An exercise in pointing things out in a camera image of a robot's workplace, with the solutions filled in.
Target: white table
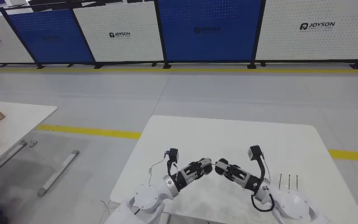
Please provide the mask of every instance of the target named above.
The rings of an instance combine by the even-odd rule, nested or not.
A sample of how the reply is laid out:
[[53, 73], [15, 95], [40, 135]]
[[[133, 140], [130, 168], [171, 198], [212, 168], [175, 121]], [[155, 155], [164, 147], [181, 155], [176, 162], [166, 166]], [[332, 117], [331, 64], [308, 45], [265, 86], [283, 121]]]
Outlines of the white table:
[[[258, 164], [247, 156], [254, 145], [265, 154], [272, 179], [280, 173], [298, 175], [299, 190], [333, 223], [357, 223], [358, 206], [316, 129], [309, 125], [153, 116], [110, 199], [120, 203], [147, 183], [149, 168], [170, 148], [179, 150], [179, 169], [203, 157], [213, 162], [226, 158], [259, 176]], [[155, 166], [151, 183], [159, 183], [166, 174], [166, 162]], [[276, 224], [271, 213], [252, 207], [250, 195], [213, 171], [184, 188], [173, 201], [166, 201], [164, 212], [230, 224]]]
[[[56, 110], [56, 106], [0, 102], [0, 111], [6, 116], [3, 120], [0, 120], [0, 166], [27, 145], [26, 142], [22, 141], [24, 136]], [[61, 169], [54, 173], [40, 189], [39, 196], [42, 197], [46, 193], [77, 154], [78, 151], [71, 153], [62, 163]]]

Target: white pegboard panel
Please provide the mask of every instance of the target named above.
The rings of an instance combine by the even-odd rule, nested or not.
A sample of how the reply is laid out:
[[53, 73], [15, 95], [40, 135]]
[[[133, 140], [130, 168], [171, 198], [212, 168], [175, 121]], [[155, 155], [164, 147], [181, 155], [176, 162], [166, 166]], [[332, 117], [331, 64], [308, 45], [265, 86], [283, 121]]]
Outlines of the white pegboard panel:
[[74, 9], [97, 62], [163, 60], [154, 2]]
[[358, 59], [357, 42], [357, 0], [267, 0], [256, 60]]
[[33, 63], [10, 25], [0, 16], [0, 63]]

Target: black wire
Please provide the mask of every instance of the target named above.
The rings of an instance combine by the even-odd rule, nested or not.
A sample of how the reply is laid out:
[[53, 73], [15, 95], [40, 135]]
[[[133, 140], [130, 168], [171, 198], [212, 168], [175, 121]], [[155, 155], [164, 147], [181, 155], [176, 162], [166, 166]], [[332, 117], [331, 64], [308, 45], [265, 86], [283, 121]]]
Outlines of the black wire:
[[274, 210], [274, 208], [275, 208], [275, 201], [274, 201], [274, 199], [273, 199], [273, 197], [272, 197], [271, 194], [268, 194], [268, 195], [269, 195], [270, 198], [271, 198], [272, 206], [271, 206], [271, 208], [269, 208], [269, 209], [267, 209], [267, 210], [263, 210], [263, 209], [257, 208], [257, 206], [255, 205], [255, 202], [253, 201], [253, 194], [251, 195], [252, 205], [253, 205], [253, 207], [254, 207], [256, 210], [258, 210], [259, 212], [271, 212], [272, 210]]

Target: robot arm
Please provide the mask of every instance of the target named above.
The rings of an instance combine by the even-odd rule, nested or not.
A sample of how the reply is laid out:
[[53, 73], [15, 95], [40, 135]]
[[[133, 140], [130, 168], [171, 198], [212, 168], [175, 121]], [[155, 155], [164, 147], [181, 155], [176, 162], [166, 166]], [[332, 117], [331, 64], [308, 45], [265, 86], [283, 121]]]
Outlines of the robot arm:
[[[133, 196], [122, 202], [116, 210], [109, 216], [105, 224], [152, 224], [160, 218], [164, 211], [165, 199], [173, 200], [179, 192], [194, 180], [209, 174], [213, 167], [211, 159], [202, 158], [198, 162], [191, 162], [188, 166], [181, 169], [178, 173], [171, 175], [170, 168], [172, 162], [177, 161], [177, 150], [171, 149], [166, 153], [169, 155], [168, 175], [158, 186], [153, 184], [143, 184], [135, 190]], [[133, 212], [134, 207], [145, 213], [140, 218]]]
[[[261, 160], [263, 154], [259, 146], [252, 146], [248, 151], [251, 160], [256, 160], [261, 170], [260, 178], [251, 175], [237, 165], [231, 165], [224, 158], [215, 163], [215, 171], [242, 188], [253, 191], [251, 201], [260, 212], [272, 212], [279, 224], [286, 224], [284, 218], [300, 220], [310, 217], [312, 224], [332, 224], [330, 220], [315, 210], [308, 199], [298, 190], [282, 191], [265, 179], [265, 167]], [[254, 199], [261, 204], [270, 203], [270, 209], [259, 209]]]

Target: black frame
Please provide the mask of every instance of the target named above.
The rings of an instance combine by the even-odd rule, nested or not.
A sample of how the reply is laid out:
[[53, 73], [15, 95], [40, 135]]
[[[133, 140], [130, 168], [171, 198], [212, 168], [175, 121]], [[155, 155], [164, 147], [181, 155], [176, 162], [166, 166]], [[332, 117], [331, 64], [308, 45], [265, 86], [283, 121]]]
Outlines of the black frame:
[[0, 12], [3, 15], [3, 17], [5, 18], [6, 22], [9, 24], [9, 26], [11, 27], [11, 29], [13, 30], [13, 32], [15, 33], [15, 35], [17, 36], [17, 38], [20, 40], [21, 44], [25, 47], [26, 51], [29, 53], [30, 57], [32, 58], [32, 60], [34, 60], [34, 64], [37, 65], [38, 69], [43, 69], [44, 66], [42, 64], [40, 64], [36, 58], [34, 57], [34, 55], [32, 54], [32, 52], [30, 52], [29, 47], [25, 44], [24, 40], [20, 37], [20, 35], [18, 34], [16, 28], [14, 27], [14, 25], [12, 24], [12, 22], [9, 19], [9, 16], [6, 12], [6, 9], [1, 7], [0, 8]]
[[[4, 67], [8, 64], [35, 64], [37, 65], [38, 69], [42, 69], [44, 68], [44, 64], [68, 64], [68, 67], [71, 67], [74, 64], [84, 64], [84, 65], [94, 65], [94, 69], [99, 69], [102, 66], [105, 65], [123, 65], [123, 64], [146, 64], [146, 63], [151, 63], [152, 67], [156, 66], [157, 63], [164, 63], [163, 69], [169, 69], [171, 67], [171, 65], [169, 63], [250, 63], [247, 68], [249, 69], [255, 69], [256, 65], [255, 63], [261, 63], [261, 66], [265, 67], [266, 63], [319, 63], [319, 62], [323, 62], [323, 63], [329, 63], [329, 62], [340, 62], [340, 63], [354, 63], [351, 64], [350, 66], [353, 69], [358, 69], [358, 59], [327, 59], [327, 60], [256, 60], [256, 54], [257, 54], [257, 48], [258, 48], [258, 42], [260, 39], [260, 34], [261, 34], [261, 27], [262, 27], [262, 21], [263, 21], [263, 15], [265, 13], [265, 7], [266, 7], [266, 0], [261, 0], [261, 5], [260, 5], [260, 11], [259, 11], [259, 18], [258, 18], [258, 23], [257, 23], [257, 27], [256, 27], [256, 34], [255, 34], [255, 40], [254, 40], [254, 46], [253, 46], [253, 53], [252, 53], [252, 57], [251, 60], [168, 60], [167, 58], [167, 53], [166, 53], [166, 47], [165, 47], [165, 43], [164, 43], [164, 36], [163, 36], [163, 29], [162, 29], [162, 21], [161, 21], [161, 17], [160, 17], [160, 11], [159, 11], [159, 3], [158, 0], [143, 0], [143, 2], [149, 2], [149, 1], [153, 1], [154, 2], [154, 8], [156, 11], [156, 17], [157, 17], [157, 22], [158, 22], [158, 30], [159, 30], [159, 36], [161, 39], [161, 46], [162, 46], [162, 52], [163, 52], [163, 60], [158, 60], [158, 61], [122, 61], [122, 62], [97, 62], [94, 58], [94, 55], [92, 53], [92, 50], [90, 48], [90, 46], [88, 45], [87, 39], [82, 31], [82, 28], [77, 20], [76, 14], [73, 11], [73, 3], [85, 3], [85, 2], [106, 2], [109, 0], [62, 0], [63, 2], [57, 2], [57, 3], [46, 3], [46, 4], [34, 4], [34, 5], [30, 5], [30, 6], [20, 6], [20, 7], [14, 7], [14, 8], [0, 8], [0, 11], [2, 13], [2, 15], [4, 16], [4, 18], [6, 19], [6, 21], [8, 22], [8, 24], [10, 25], [11, 29], [14, 31], [14, 33], [16, 34], [16, 36], [18, 37], [18, 39], [20, 40], [20, 42], [22, 43], [22, 45], [25, 47], [25, 49], [27, 50], [27, 52], [29, 53], [29, 55], [31, 56], [32, 60], [34, 60], [33, 63], [1, 63], [0, 62], [0, 67]], [[82, 35], [82, 38], [86, 44], [86, 47], [88, 49], [88, 51], [91, 54], [91, 58], [93, 60], [93, 62], [38, 62], [36, 60], [36, 58], [34, 57], [34, 55], [32, 54], [32, 52], [30, 52], [29, 47], [25, 44], [24, 40], [20, 37], [19, 33], [17, 32], [16, 28], [14, 27], [14, 25], [12, 24], [12, 22], [10, 21], [8, 14], [7, 14], [7, 10], [14, 10], [14, 9], [20, 9], [20, 8], [36, 8], [36, 7], [44, 7], [44, 6], [48, 6], [49, 8], [51, 6], [56, 6], [56, 5], [64, 5], [64, 6], [68, 6], [68, 9], [71, 11], [74, 20], [79, 28], [79, 31]]]
[[258, 48], [258, 41], [260, 39], [263, 14], [265, 13], [265, 7], [266, 7], [266, 0], [261, 0], [261, 7], [260, 7], [260, 12], [258, 14], [258, 21], [257, 21], [257, 27], [256, 27], [255, 42], [253, 44], [252, 58], [251, 58], [250, 64], [247, 66], [248, 69], [256, 69], [255, 60], [256, 60], [256, 54], [257, 54], [257, 48]]
[[256, 34], [255, 34], [255, 41], [253, 43], [253, 53], [251, 56], [251, 59], [249, 60], [168, 60], [167, 59], [167, 53], [165, 49], [165, 43], [164, 43], [164, 37], [163, 37], [163, 28], [162, 28], [162, 20], [159, 13], [159, 4], [158, 0], [154, 0], [154, 5], [156, 7], [156, 14], [157, 14], [157, 20], [158, 20], [158, 27], [159, 27], [159, 34], [161, 36], [161, 42], [162, 42], [162, 50], [163, 50], [163, 56], [164, 56], [164, 67], [166, 68], [166, 64], [170, 68], [171, 65], [169, 63], [250, 63], [250, 65], [247, 66], [247, 68], [251, 68], [251, 64], [253, 64], [253, 68], [256, 68], [255, 66], [255, 57], [258, 47], [258, 40], [260, 38], [260, 31], [261, 31], [261, 25], [263, 20], [263, 12], [265, 10], [266, 0], [261, 0], [260, 5], [260, 11], [259, 11], [259, 17], [258, 17], [258, 23], [256, 28]]
[[[164, 56], [164, 60], [157, 60], [157, 61], [122, 61], [122, 62], [97, 62], [93, 56], [92, 50], [90, 48], [90, 46], [88, 45], [87, 39], [82, 31], [81, 26], [79, 25], [79, 22], [77, 20], [76, 14], [73, 11], [73, 6], [72, 3], [73, 2], [81, 2], [81, 3], [85, 3], [85, 2], [103, 2], [106, 0], [80, 0], [80, 1], [71, 1], [71, 0], [63, 0], [63, 2], [56, 2], [56, 3], [47, 3], [47, 4], [37, 4], [37, 5], [30, 5], [30, 6], [21, 6], [21, 7], [14, 7], [14, 8], [1, 8], [0, 11], [3, 13], [4, 18], [6, 19], [6, 21], [8, 22], [8, 24], [10, 25], [11, 29], [15, 32], [16, 36], [20, 39], [22, 45], [25, 47], [25, 49], [27, 50], [27, 52], [31, 55], [32, 59], [34, 60], [34, 63], [0, 63], [1, 67], [6, 66], [8, 64], [36, 64], [38, 69], [42, 69], [45, 66], [43, 66], [43, 64], [67, 64], [68, 67], [71, 67], [74, 64], [84, 64], [84, 65], [94, 65], [94, 69], [100, 69], [102, 66], [105, 65], [123, 65], [123, 64], [152, 64], [152, 67], [156, 66], [157, 63], [164, 63], [164, 67], [163, 68], [170, 68], [170, 65], [167, 63], [166, 61], [166, 56], [165, 55], [165, 51], [163, 51], [163, 56]], [[56, 5], [67, 5], [68, 9], [71, 11], [71, 14], [74, 17], [74, 20], [78, 26], [78, 29], [82, 35], [82, 38], [86, 44], [86, 47], [88, 48], [90, 54], [91, 54], [91, 58], [93, 60], [93, 62], [38, 62], [34, 55], [32, 54], [32, 52], [30, 52], [29, 47], [25, 44], [25, 42], [22, 40], [22, 38], [20, 37], [19, 33], [17, 32], [16, 28], [13, 26], [12, 22], [9, 20], [8, 18], [8, 14], [7, 14], [7, 10], [14, 10], [14, 9], [20, 9], [20, 8], [35, 8], [35, 7], [44, 7], [44, 6], [56, 6]], [[165, 46], [163, 45], [162, 42], [162, 32], [159, 32], [159, 35], [161, 36], [161, 44], [162, 44], [162, 49], [164, 48], [165, 50]]]

